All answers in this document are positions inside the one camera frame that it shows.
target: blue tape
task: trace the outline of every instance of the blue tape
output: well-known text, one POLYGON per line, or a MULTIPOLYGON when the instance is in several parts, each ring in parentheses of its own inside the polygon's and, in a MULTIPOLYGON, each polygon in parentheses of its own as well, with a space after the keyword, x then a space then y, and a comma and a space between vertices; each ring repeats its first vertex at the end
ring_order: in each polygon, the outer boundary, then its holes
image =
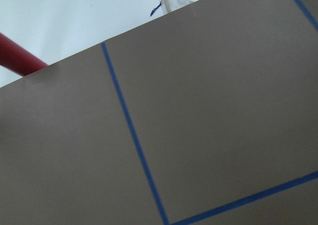
POLYGON ((206 211, 204 213, 201 213, 201 214, 198 214, 198 215, 194 215, 194 216, 189 217, 187 219, 184 219, 184 220, 181 220, 179 222, 173 223, 172 225, 189 225, 189 224, 198 222, 200 220, 207 219, 207 218, 213 217, 215 215, 224 213, 226 211, 229 211, 229 210, 232 210, 232 209, 236 209, 236 208, 241 207, 243 205, 255 202, 256 200, 263 199, 263 198, 271 196, 273 194, 277 194, 279 192, 282 192, 284 190, 296 187, 298 185, 307 183, 307 182, 312 181, 312 180, 317 179, 317 178, 318 178, 318 171, 316 171, 314 173, 311 173, 311 174, 308 174, 308 175, 306 175, 304 177, 301 177, 301 178, 298 178, 298 179, 294 179, 294 180, 289 181, 287 183, 278 185, 276 187, 273 187, 273 188, 270 188, 270 189, 266 189, 266 190, 264 190, 262 192, 250 195, 250 196, 245 197, 243 199, 236 200, 236 201, 231 202, 229 204, 225 204, 223 206, 220 206, 220 207, 217 207, 215 209, 206 211))
POLYGON ((307 19, 313 24, 313 26, 316 28, 316 31, 318 31, 318 22, 313 17, 313 15, 310 13, 310 11, 306 8, 306 6, 302 3, 302 1, 301 0, 294 0, 294 2, 298 5, 300 10, 307 17, 307 19))
POLYGON ((130 114, 129 114, 129 111, 128 111, 128 108, 127 108, 127 105, 126 105, 126 102, 125 102, 125 99, 124 99, 124 96, 123 96, 123 93, 122 93, 122 91, 120 89, 119 82, 117 80, 113 64, 112 64, 112 62, 110 60, 110 56, 108 54, 108 51, 107 51, 107 48, 106 48, 106 44, 103 42, 103 43, 101 43, 101 46, 102 46, 102 49, 103 49, 103 52, 104 52, 105 59, 106 59, 107 64, 108 64, 108 69, 109 69, 111 78, 113 79, 113 83, 115 85, 115 89, 116 89, 117 95, 119 97, 120 104, 121 104, 122 109, 123 109, 124 114, 125 114, 126 121, 127 121, 129 130, 130 130, 130 133, 131 133, 132 138, 134 140, 134 144, 135 144, 139 159, 141 161, 141 164, 142 164, 142 167, 143 167, 144 172, 146 174, 149 186, 151 188, 151 191, 153 193, 154 199, 156 201, 157 208, 158 208, 159 213, 161 215, 163 224, 164 225, 169 225, 168 217, 167 217, 167 215, 165 213, 165 210, 163 208, 159 193, 158 193, 158 191, 156 189, 155 182, 154 182, 153 177, 152 177, 152 175, 150 173, 146 158, 145 158, 143 150, 141 148, 141 145, 140 145, 136 130, 134 128, 133 121, 132 121, 132 119, 130 117, 130 114))

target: red pole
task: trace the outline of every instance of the red pole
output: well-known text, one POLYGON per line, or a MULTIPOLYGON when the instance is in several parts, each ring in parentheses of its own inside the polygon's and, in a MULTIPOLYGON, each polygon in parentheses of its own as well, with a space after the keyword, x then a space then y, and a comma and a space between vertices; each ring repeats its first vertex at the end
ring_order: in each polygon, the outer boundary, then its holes
POLYGON ((46 63, 0 33, 0 65, 21 76, 43 69, 46 63))

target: blue tape piece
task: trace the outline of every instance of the blue tape piece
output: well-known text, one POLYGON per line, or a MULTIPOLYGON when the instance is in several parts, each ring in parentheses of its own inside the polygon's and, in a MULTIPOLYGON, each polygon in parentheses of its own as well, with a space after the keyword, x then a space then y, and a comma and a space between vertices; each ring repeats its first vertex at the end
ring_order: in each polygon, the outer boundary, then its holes
POLYGON ((318 31, 318 22, 313 17, 313 15, 310 13, 310 11, 306 8, 306 6, 302 3, 302 1, 301 0, 294 0, 294 2, 298 5, 300 10, 307 17, 307 19, 313 24, 313 26, 316 28, 316 31, 318 31))
POLYGON ((108 69, 109 69, 111 78, 113 79, 113 83, 115 85, 115 88, 116 88, 116 91, 117 91, 117 95, 119 97, 120 104, 121 104, 122 109, 123 109, 124 114, 125 114, 126 121, 127 121, 129 130, 130 130, 130 133, 131 133, 132 138, 134 140, 135 147, 136 147, 136 150, 138 152, 139 159, 141 161, 142 167, 143 167, 144 172, 146 174, 146 177, 147 177, 148 183, 150 185, 151 191, 153 193, 154 199, 156 201, 156 204, 157 204, 158 210, 160 212, 163 224, 164 225, 169 225, 168 217, 167 217, 167 215, 166 215, 166 213, 164 211, 164 208, 163 208, 159 193, 158 193, 158 191, 156 189, 155 182, 154 182, 153 177, 152 177, 152 175, 150 173, 146 158, 145 158, 143 150, 141 148, 141 145, 140 145, 140 142, 139 142, 139 139, 138 139, 138 136, 137 136, 133 121, 132 121, 132 119, 130 117, 130 114, 129 114, 129 111, 128 111, 128 108, 127 108, 127 105, 126 105, 126 102, 125 102, 125 99, 124 99, 124 96, 123 96, 123 93, 122 93, 122 91, 120 89, 119 82, 117 80, 113 64, 112 64, 112 62, 110 60, 110 56, 108 54, 108 51, 107 51, 107 48, 106 48, 106 44, 103 42, 103 43, 101 43, 101 46, 102 46, 102 49, 103 49, 103 52, 104 52, 105 59, 106 59, 107 64, 108 64, 108 69))
POLYGON ((308 175, 306 175, 304 177, 301 177, 301 178, 298 178, 298 179, 294 179, 294 180, 289 181, 287 183, 278 185, 276 187, 264 190, 262 192, 250 195, 250 196, 245 197, 243 199, 236 200, 236 201, 231 202, 229 204, 225 204, 223 206, 220 206, 220 207, 217 207, 215 209, 206 211, 204 213, 201 213, 201 214, 198 214, 198 215, 194 215, 194 216, 189 217, 187 219, 184 219, 184 220, 181 220, 179 222, 173 223, 172 225, 189 225, 189 224, 198 222, 200 220, 207 219, 207 218, 213 217, 215 215, 224 213, 226 211, 241 207, 243 205, 255 202, 256 200, 263 199, 263 198, 271 196, 273 194, 277 194, 279 192, 282 192, 284 190, 296 187, 298 185, 307 183, 307 182, 312 181, 312 180, 317 179, 317 178, 318 178, 318 171, 316 171, 314 173, 311 173, 311 174, 308 174, 308 175))

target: red cylinder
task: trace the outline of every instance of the red cylinder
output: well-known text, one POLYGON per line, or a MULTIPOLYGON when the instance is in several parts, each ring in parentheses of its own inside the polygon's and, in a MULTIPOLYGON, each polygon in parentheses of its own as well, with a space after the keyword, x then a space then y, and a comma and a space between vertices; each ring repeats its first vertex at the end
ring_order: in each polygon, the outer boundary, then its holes
POLYGON ((21 76, 43 69, 46 63, 27 52, 18 44, 0 33, 0 65, 21 76))

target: blue tape strip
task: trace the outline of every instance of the blue tape strip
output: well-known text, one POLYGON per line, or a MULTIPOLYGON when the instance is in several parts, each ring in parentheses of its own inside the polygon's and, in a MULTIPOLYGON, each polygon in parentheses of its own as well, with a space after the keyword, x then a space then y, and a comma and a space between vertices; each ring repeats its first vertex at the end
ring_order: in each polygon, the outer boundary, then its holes
POLYGON ((138 139, 136 130, 134 128, 134 124, 133 124, 132 119, 130 117, 130 114, 129 114, 129 111, 128 111, 128 108, 127 108, 127 105, 126 105, 126 102, 125 102, 125 99, 124 99, 124 96, 123 96, 123 93, 122 93, 122 91, 120 89, 119 82, 117 80, 113 64, 112 64, 112 62, 110 60, 110 56, 108 54, 108 51, 107 51, 107 48, 106 48, 106 44, 103 42, 103 43, 101 43, 101 46, 102 46, 102 49, 103 49, 103 52, 104 52, 105 59, 106 59, 107 64, 108 64, 108 69, 109 69, 110 75, 111 75, 111 77, 113 79, 113 82, 114 82, 114 85, 115 85, 115 88, 116 88, 116 91, 117 91, 117 94, 118 94, 118 97, 119 97, 119 100, 120 100, 120 104, 121 104, 122 109, 123 109, 124 114, 125 114, 126 121, 127 121, 129 130, 130 130, 130 133, 131 133, 132 138, 134 140, 135 147, 136 147, 136 150, 138 152, 139 159, 141 161, 141 164, 142 164, 144 172, 146 174, 148 183, 150 185, 151 191, 152 191, 154 199, 156 201, 156 204, 157 204, 158 210, 160 212, 163 224, 164 225, 169 225, 168 217, 167 217, 167 215, 166 215, 166 213, 164 211, 164 208, 163 208, 159 193, 158 193, 158 191, 156 189, 155 182, 154 182, 153 177, 152 177, 152 175, 150 173, 150 170, 149 170, 146 158, 144 156, 143 150, 142 150, 142 148, 140 146, 139 139, 138 139))
POLYGON ((236 200, 236 201, 231 202, 229 204, 225 204, 223 206, 220 206, 220 207, 217 207, 215 209, 206 211, 204 213, 201 213, 201 214, 198 214, 198 215, 194 215, 194 216, 189 217, 187 219, 184 219, 184 220, 181 220, 179 222, 173 223, 172 225, 189 225, 189 224, 198 222, 200 220, 207 219, 207 218, 213 217, 215 215, 224 213, 226 211, 229 211, 229 210, 241 207, 243 205, 252 203, 252 202, 254 202, 256 200, 263 199, 263 198, 268 197, 270 195, 277 194, 279 192, 282 192, 284 190, 296 187, 298 185, 307 183, 307 182, 312 181, 312 180, 317 179, 317 178, 318 178, 318 171, 316 171, 314 173, 311 173, 311 174, 308 174, 308 175, 306 175, 304 177, 301 177, 301 178, 298 178, 298 179, 294 179, 294 180, 289 181, 287 183, 278 185, 276 187, 264 190, 262 192, 250 195, 250 196, 245 197, 243 199, 236 200))
POLYGON ((307 17, 307 19, 313 24, 313 26, 316 28, 316 31, 318 31, 318 22, 313 17, 313 15, 310 13, 310 11, 306 8, 306 6, 302 3, 302 1, 301 0, 294 0, 294 2, 298 5, 300 10, 307 17))

